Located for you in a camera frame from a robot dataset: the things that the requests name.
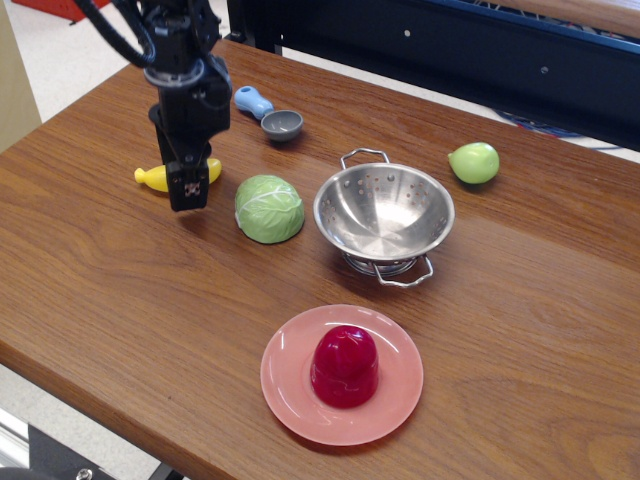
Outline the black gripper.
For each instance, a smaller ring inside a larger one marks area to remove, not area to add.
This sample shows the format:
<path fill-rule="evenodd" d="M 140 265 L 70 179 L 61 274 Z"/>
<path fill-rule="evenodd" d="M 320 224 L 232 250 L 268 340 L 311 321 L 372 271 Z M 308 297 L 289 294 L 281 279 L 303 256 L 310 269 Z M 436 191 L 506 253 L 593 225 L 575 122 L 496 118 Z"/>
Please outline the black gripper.
<path fill-rule="evenodd" d="M 149 110 L 154 123 L 173 211 L 207 205 L 213 136 L 230 128 L 231 78 L 225 61 L 212 54 L 198 59 L 185 73 L 144 70 L 158 90 L 159 102 Z"/>

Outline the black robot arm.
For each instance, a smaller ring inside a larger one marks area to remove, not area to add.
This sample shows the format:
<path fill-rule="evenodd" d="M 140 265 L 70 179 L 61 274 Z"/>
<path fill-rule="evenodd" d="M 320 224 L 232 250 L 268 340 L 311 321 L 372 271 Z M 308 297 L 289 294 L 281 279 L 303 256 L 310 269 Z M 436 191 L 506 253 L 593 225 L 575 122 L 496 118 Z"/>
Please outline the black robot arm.
<path fill-rule="evenodd" d="M 206 1 L 116 1 L 139 40 L 129 48 L 156 87 L 148 113 L 165 166 L 171 208 L 206 206 L 210 140 L 230 127 L 232 85 L 224 60 L 211 53 L 220 39 L 219 19 Z"/>

